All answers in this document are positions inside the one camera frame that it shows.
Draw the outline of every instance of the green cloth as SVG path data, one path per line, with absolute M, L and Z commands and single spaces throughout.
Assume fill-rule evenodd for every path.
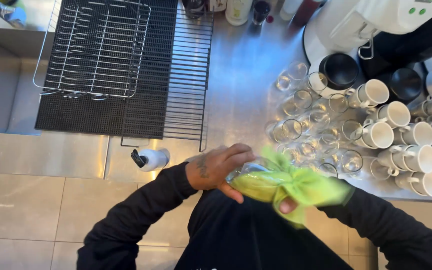
M 244 195 L 262 202 L 272 202 L 274 210 L 283 218 L 304 228 L 304 209 L 308 206 L 340 205 L 351 193 L 351 186 L 336 178 L 319 175 L 306 168 L 297 168 L 282 154 L 270 147 L 261 153 L 270 163 L 269 171 L 253 171 L 235 177 L 230 185 Z M 282 200 L 290 197 L 297 208 L 283 214 L 279 211 Z

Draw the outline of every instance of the faucet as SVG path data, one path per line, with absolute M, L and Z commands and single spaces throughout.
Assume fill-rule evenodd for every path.
M 11 7 L 0 2 L 0 17 L 14 28 L 26 26 L 26 12 L 20 7 Z

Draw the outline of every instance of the fingers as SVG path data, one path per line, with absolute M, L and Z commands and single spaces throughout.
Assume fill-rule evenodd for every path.
M 238 203 L 243 203 L 243 194 L 232 188 L 228 183 L 222 182 L 218 189 L 221 190 L 226 196 L 237 201 Z
M 231 147 L 227 148 L 223 152 L 223 156 L 224 156 L 223 160 L 227 160 L 231 156 L 234 156 L 234 155 L 237 155 L 237 154 L 243 153 L 243 152 L 248 152 L 248 151 L 252 151 L 252 149 L 251 149 L 251 147 L 249 147 L 246 144 L 233 144 L 233 145 L 231 145 Z
M 279 211 L 283 214 L 289 214 L 296 209 L 298 204 L 291 198 L 285 198 L 279 203 Z
M 233 156 L 230 156 L 228 159 L 223 161 L 219 166 L 219 174 L 229 175 L 236 168 L 243 166 L 244 163 L 252 162 L 256 159 L 255 154 L 252 151 L 242 152 Z

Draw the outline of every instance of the tile floor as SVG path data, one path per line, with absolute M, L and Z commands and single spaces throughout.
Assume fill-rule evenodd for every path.
M 0 269 L 75 269 L 76 250 L 95 222 L 143 183 L 0 174 Z M 153 224 L 140 244 L 139 270 L 169 270 L 188 244 L 187 223 L 201 195 Z M 376 249 L 356 230 L 307 211 L 308 228 L 356 270 L 377 269 Z

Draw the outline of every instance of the wire rack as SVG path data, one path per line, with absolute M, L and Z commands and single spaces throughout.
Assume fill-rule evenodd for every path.
M 198 15 L 176 0 L 56 1 L 36 128 L 121 136 L 122 146 L 125 137 L 199 140 L 201 151 L 214 17 Z M 88 99 L 113 104 L 87 104 L 102 123 L 82 117 Z

